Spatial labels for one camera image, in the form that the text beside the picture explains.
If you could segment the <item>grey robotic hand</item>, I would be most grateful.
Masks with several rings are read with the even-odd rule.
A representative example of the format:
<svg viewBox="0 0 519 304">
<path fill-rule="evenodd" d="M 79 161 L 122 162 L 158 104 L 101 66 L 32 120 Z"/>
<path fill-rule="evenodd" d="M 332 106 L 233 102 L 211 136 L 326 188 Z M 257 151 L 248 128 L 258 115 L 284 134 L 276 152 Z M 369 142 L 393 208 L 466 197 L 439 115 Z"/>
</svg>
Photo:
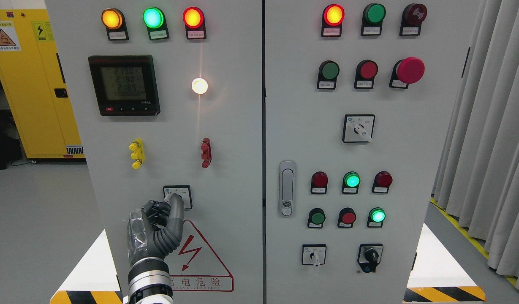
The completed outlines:
<svg viewBox="0 0 519 304">
<path fill-rule="evenodd" d="M 176 193 L 164 202 L 150 200 L 132 210 L 128 220 L 128 257 L 131 266 L 143 258 L 161 258 L 181 243 L 184 224 L 184 200 Z"/>
</svg>

